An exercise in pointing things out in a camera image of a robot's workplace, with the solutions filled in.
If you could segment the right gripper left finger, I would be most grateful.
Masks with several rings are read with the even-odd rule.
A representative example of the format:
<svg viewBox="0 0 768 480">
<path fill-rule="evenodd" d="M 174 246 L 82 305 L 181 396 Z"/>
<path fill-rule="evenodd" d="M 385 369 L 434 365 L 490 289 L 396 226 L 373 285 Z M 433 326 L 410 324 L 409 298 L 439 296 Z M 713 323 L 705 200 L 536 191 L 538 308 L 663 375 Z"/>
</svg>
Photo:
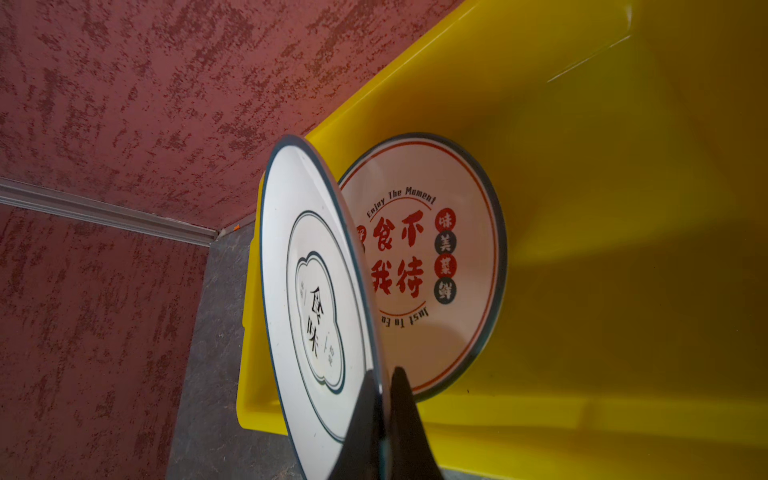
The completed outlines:
<svg viewBox="0 0 768 480">
<path fill-rule="evenodd" d="M 383 408 L 374 372 L 363 379 L 347 435 L 329 479 L 379 479 Z"/>
</svg>

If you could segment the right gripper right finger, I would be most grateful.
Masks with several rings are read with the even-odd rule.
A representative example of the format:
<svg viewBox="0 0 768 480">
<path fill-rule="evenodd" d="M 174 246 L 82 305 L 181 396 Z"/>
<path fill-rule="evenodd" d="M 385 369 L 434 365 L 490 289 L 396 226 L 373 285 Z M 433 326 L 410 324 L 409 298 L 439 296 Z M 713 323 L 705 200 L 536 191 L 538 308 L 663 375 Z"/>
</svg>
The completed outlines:
<svg viewBox="0 0 768 480">
<path fill-rule="evenodd" d="M 407 374 L 396 367 L 391 380 L 389 437 L 392 479 L 443 480 L 432 454 Z"/>
</svg>

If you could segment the white plate red characters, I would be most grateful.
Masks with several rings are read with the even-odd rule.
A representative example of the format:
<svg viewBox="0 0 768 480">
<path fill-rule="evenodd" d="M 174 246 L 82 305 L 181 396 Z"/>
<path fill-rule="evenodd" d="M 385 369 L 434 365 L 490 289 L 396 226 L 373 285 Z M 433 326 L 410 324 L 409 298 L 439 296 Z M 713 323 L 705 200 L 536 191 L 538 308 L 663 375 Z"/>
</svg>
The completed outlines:
<svg viewBox="0 0 768 480">
<path fill-rule="evenodd" d="M 428 133 L 385 140 L 342 176 L 366 255 L 387 365 L 426 400 L 487 344 L 507 282 L 507 232 L 495 189 L 464 148 Z"/>
</svg>

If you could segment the white plate flower outline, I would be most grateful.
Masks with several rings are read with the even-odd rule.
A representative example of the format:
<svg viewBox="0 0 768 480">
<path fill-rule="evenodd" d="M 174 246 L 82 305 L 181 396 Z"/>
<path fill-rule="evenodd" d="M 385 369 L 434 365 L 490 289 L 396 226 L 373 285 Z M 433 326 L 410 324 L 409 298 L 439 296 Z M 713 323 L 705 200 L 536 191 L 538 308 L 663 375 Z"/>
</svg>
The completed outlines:
<svg viewBox="0 0 768 480">
<path fill-rule="evenodd" d="M 375 296 L 347 205 L 312 145 L 287 135 L 260 200 L 263 308 L 278 396 L 302 474 L 328 479 L 365 378 L 387 388 Z"/>
</svg>

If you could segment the yellow plastic bin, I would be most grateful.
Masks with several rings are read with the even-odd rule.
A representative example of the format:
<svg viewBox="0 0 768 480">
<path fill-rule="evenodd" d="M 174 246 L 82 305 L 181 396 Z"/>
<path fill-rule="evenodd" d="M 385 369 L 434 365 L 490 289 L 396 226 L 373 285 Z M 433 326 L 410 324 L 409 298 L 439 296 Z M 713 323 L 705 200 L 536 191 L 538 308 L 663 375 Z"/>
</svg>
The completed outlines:
<svg viewBox="0 0 768 480">
<path fill-rule="evenodd" d="M 342 174 L 406 132 L 500 197 L 484 351 L 420 404 L 510 479 L 767 475 L 767 5 L 467 1 L 314 128 Z"/>
</svg>

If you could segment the left corner aluminium post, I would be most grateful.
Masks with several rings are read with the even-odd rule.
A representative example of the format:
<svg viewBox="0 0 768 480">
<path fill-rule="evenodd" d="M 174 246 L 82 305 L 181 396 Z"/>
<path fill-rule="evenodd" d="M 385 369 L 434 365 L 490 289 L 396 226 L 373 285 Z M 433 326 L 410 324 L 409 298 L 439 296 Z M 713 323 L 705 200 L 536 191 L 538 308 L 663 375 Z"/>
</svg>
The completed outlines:
<svg viewBox="0 0 768 480">
<path fill-rule="evenodd" d="M 219 236 L 214 229 L 5 178 L 1 203 L 204 247 Z"/>
</svg>

